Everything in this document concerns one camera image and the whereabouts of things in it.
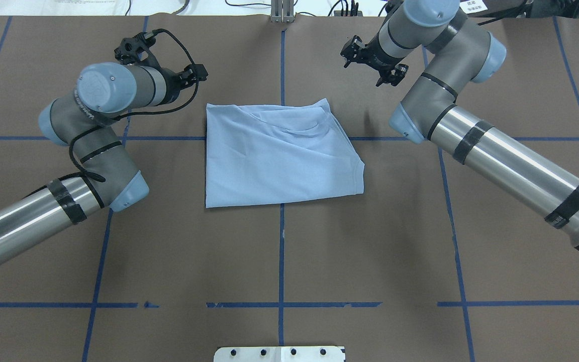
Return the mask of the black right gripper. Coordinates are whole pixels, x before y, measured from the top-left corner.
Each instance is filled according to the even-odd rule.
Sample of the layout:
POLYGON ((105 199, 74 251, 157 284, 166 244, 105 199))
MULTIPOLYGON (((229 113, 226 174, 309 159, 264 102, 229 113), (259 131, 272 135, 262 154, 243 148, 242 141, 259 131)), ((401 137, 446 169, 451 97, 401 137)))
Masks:
POLYGON ((400 64, 403 58, 388 55, 379 40, 364 44, 358 35, 354 35, 344 44, 340 55, 345 59, 344 68, 352 63, 360 63, 376 69, 379 73, 376 87, 383 84, 398 86, 409 71, 408 65, 400 64))

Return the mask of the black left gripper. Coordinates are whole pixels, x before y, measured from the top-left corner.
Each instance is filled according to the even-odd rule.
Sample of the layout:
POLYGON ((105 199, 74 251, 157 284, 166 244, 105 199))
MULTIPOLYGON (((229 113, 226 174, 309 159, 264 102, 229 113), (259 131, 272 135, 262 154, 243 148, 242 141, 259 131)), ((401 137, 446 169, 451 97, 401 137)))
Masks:
POLYGON ((165 94, 162 100, 175 101, 182 90, 192 87, 195 82, 206 81, 208 72, 203 64, 189 64, 182 72, 162 68, 161 75, 165 81, 165 94))

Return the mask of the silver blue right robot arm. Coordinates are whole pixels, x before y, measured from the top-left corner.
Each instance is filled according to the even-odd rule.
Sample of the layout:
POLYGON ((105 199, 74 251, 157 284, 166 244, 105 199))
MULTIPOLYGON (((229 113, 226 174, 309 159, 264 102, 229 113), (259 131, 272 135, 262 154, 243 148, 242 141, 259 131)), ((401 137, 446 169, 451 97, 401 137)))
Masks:
POLYGON ((377 85, 398 85, 408 71, 405 57, 420 47, 433 59, 396 106, 389 126, 416 144, 433 142, 565 232, 579 251, 579 177, 457 103, 470 82, 488 80, 507 55, 459 1, 393 1, 372 40, 354 36, 341 55, 346 65, 376 69, 377 85))

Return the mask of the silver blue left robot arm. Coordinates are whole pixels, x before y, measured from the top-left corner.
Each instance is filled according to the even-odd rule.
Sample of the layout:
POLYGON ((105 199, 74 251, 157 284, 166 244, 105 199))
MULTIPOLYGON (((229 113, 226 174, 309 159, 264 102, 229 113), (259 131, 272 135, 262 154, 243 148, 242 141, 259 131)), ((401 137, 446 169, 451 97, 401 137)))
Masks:
POLYGON ((207 80, 203 64, 183 71, 147 61, 89 65, 73 91, 39 115, 42 134, 68 149, 77 172, 55 179, 0 210, 0 265, 99 210, 122 211, 149 194, 139 167, 112 125, 142 108, 168 105, 181 90, 207 80))

